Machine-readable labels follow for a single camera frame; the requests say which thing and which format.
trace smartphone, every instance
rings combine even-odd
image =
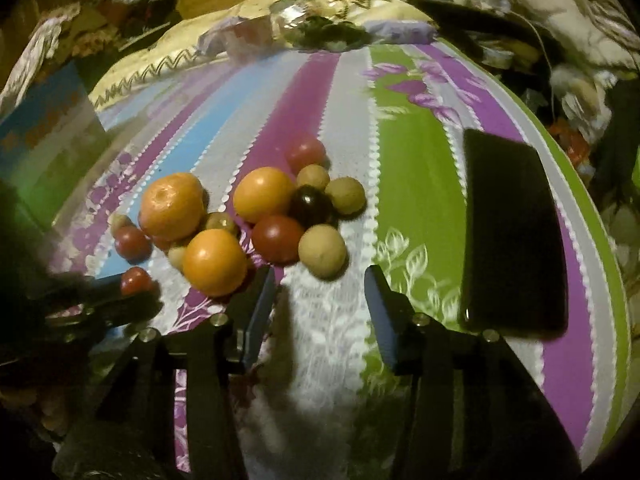
[[[465,130],[462,325],[554,338],[568,324],[566,267],[542,162],[522,142]]]

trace pile of fruit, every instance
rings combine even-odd
[[[326,150],[315,138],[293,146],[286,159],[296,182],[277,168],[253,170],[236,187],[235,212],[253,226],[254,248],[269,263],[300,260],[318,278],[335,278],[347,263],[337,221],[364,209],[364,188],[351,177],[329,178]],[[236,222],[225,212],[207,213],[206,197],[190,173],[156,180],[142,196],[139,228],[127,216],[112,215],[116,252],[135,264],[149,257],[153,244],[197,290],[212,297],[231,294],[244,282],[249,262]],[[123,275],[124,294],[152,286],[140,267]]]

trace yellow blanket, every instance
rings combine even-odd
[[[198,37],[216,23],[233,16],[257,18],[269,13],[278,0],[245,0],[227,10],[210,12],[178,23],[150,50],[141,50],[115,63],[89,95],[97,110],[111,106],[133,89],[198,64],[210,62],[196,51]],[[431,18],[401,0],[314,0],[323,16],[361,25],[369,20],[419,20]],[[225,59],[219,57],[214,62]]]

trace orange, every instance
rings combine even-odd
[[[146,188],[138,222],[147,236],[173,242],[193,234],[204,216],[203,190],[191,173],[159,178]]]
[[[182,273],[207,296],[226,296],[242,285],[247,259],[236,237],[223,229],[199,232],[184,251]]]
[[[245,221],[255,224],[265,216],[284,215],[296,186],[277,168],[258,168],[236,187],[234,209]]]

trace metal bolt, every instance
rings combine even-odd
[[[482,337],[488,343],[495,343],[500,341],[500,334],[498,334],[493,328],[488,328],[482,332]]]
[[[426,314],[416,312],[411,321],[415,326],[427,326],[431,322],[431,318]]]
[[[138,339],[143,343],[148,343],[149,341],[153,341],[159,335],[160,333],[155,328],[145,328],[138,334]]]
[[[209,318],[209,322],[213,326],[224,326],[229,322],[229,316],[223,312],[219,312],[218,314],[211,316]]]

